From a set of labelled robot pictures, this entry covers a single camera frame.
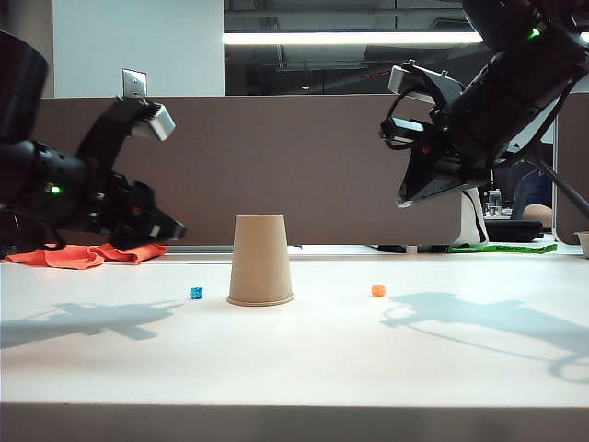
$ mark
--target paper cup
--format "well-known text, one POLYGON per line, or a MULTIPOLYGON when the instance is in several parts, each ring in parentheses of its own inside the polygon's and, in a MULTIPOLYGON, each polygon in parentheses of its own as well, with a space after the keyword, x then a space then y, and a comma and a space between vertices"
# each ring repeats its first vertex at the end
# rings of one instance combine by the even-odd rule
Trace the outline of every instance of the paper cup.
POLYGON ((227 301, 275 306, 293 299, 282 215, 238 215, 227 301))
POLYGON ((584 257, 589 258, 589 231, 576 232, 575 235, 579 237, 579 242, 581 242, 581 249, 583 249, 584 257))

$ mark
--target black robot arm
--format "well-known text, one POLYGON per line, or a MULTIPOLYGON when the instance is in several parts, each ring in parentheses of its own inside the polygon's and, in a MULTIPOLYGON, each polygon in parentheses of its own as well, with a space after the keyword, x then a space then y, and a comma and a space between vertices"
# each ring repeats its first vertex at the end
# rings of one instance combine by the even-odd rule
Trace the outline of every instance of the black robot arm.
POLYGON ((112 165, 128 136, 165 140, 166 108, 117 97, 75 156, 30 141, 47 64, 24 41, 0 32, 0 256, 60 249, 58 230, 110 235, 116 248, 180 238, 185 227, 156 207, 147 185, 130 185, 112 165))
MULTIPOLYGON (((494 53, 469 85, 461 87, 446 75, 414 64, 393 68, 393 91, 426 97, 433 104, 430 122, 411 121, 409 126, 390 112, 381 124, 381 135, 391 148, 411 149, 399 189, 401 206, 480 186, 489 170, 522 159, 537 163, 540 137, 587 72, 587 44, 581 33, 589 2, 462 3, 471 25, 494 53), (554 100, 558 101, 555 108, 530 142, 517 153, 508 148, 510 140, 554 100)), ((580 208, 587 205, 576 204, 580 208)))

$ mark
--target fluorescent light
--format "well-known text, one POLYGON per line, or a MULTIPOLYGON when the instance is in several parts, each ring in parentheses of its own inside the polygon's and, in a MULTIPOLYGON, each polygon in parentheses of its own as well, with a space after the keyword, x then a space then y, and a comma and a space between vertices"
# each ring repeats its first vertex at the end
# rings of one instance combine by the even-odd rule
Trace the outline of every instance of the fluorescent light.
POLYGON ((331 44, 466 44, 480 43, 477 32, 226 32, 223 43, 232 45, 331 44))

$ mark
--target blue cube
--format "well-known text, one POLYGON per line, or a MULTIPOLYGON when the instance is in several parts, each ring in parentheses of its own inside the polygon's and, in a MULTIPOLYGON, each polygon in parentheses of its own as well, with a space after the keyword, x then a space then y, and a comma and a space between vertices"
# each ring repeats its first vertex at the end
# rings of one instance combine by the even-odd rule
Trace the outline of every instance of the blue cube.
POLYGON ((202 298, 202 287, 191 288, 191 299, 201 299, 201 298, 202 298))

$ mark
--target table surface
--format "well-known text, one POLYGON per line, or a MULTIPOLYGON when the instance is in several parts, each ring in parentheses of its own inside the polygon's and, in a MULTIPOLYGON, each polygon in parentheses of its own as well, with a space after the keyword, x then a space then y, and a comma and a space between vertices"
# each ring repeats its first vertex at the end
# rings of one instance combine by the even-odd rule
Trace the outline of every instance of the table surface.
POLYGON ((589 409, 579 247, 293 249, 295 298, 266 308, 226 302, 230 258, 1 264, 2 402, 589 409))

